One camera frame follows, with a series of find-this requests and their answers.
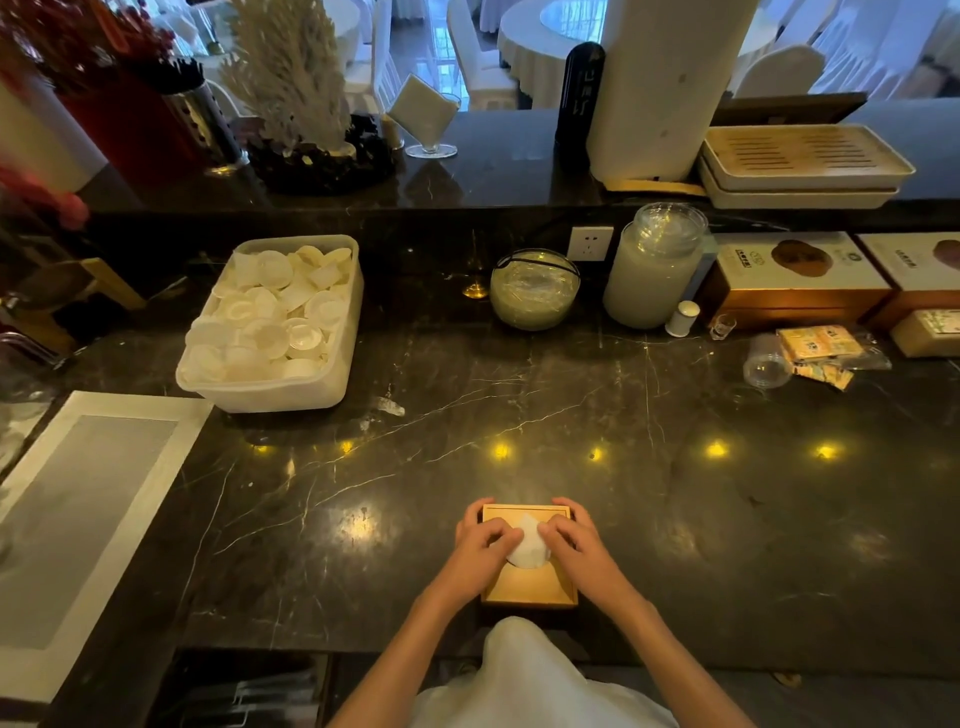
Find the black rock decoration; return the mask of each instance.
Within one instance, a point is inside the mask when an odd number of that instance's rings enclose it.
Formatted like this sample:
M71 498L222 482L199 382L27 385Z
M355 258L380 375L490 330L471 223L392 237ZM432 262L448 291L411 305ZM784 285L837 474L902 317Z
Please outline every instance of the black rock decoration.
M387 142L377 133L372 116L351 114L347 142L355 156L333 156L313 144L284 151L271 139L251 139L247 153L257 176L271 192L282 195L332 197L389 179L396 170Z

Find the metal utensil holder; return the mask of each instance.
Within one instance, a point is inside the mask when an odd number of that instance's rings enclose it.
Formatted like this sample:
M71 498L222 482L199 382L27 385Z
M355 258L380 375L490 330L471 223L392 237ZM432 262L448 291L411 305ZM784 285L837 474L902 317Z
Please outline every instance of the metal utensil holder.
M247 153L233 136L206 82L190 91L164 96L163 100L183 120L197 146L206 154L209 160L206 174L228 176L248 163Z

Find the black counter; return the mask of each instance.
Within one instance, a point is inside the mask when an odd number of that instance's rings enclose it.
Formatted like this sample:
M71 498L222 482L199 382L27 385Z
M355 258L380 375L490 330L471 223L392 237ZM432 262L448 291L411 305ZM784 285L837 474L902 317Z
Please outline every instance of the black counter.
M524 334L464 283L368 277L340 405L214 410L45 725L139 724L178 646L381 650L481 496L583 502L710 667L960 676L955 362L764 393L745 338L629 331L589 286ZM155 302L66 383L182 396L203 297ZM468 607L440 653L502 614ZM589 604L539 619L578 659L634 659Z
M190 261L223 261L245 240L281 235L351 235L369 272L469 273L489 271L520 247L565 252L574 225L613 226L615 242L641 205L668 197L611 194L588 173L561 172L555 118L551 110L457 114L447 132L456 157L398 155L394 178L344 197L272 195L247 169L231 180L140 190L135 202L107 170L84 191L93 211L89 237L147 294ZM716 210L707 200L692 202L715 232L960 229L960 99L869 102L848 120L869 125L917 167L883 207Z

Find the glass jar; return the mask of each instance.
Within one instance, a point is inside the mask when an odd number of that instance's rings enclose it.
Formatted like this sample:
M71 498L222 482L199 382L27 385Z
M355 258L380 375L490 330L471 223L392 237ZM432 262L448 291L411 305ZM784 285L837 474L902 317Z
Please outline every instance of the glass jar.
M501 258L490 278L490 300L496 315L524 331L556 326L579 289L577 266L559 253L540 248Z
M708 223L685 203L652 203L620 233L603 294L607 313L631 328L655 328L670 318L700 258Z

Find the packaged box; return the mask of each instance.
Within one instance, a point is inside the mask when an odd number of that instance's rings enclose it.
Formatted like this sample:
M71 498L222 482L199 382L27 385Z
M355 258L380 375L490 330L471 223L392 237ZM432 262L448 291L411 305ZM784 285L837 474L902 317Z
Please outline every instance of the packaged box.
M960 309L913 311L890 337L904 356L960 356Z
M887 331L911 311L960 308L960 232L858 235L893 283L894 294L871 312L869 328Z
M697 296L711 322L729 313L741 330L850 323L891 291L844 232L715 237L717 264Z

